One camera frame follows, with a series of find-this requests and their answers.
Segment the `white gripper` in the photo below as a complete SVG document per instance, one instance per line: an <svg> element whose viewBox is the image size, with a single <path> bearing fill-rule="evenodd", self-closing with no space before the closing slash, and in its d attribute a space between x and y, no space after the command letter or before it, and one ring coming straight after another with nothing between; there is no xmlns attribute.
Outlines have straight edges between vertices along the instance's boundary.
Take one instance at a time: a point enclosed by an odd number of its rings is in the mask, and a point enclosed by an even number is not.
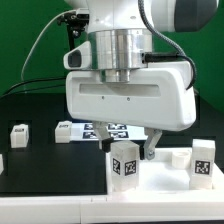
<svg viewBox="0 0 224 224"><path fill-rule="evenodd" d="M94 121L93 130L104 152L110 151L112 143L105 122L147 127L140 154L152 160L161 130L181 131L196 120L190 79L186 61L151 63L133 70L127 83L103 83L96 71L74 71L66 79L67 107L73 118Z"/></svg>

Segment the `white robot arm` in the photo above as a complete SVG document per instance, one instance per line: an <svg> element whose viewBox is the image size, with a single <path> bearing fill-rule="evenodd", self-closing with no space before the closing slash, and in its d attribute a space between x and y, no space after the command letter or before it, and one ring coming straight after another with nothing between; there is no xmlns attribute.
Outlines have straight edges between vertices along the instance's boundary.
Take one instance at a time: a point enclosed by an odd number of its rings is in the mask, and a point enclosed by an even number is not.
<svg viewBox="0 0 224 224"><path fill-rule="evenodd" d="M181 131L196 119L194 62L180 46L156 53L154 38L198 31L219 0L66 0L87 39L64 57L66 100L75 119L89 120L104 151L109 123L144 128L144 155L152 159L163 131Z"/></svg>

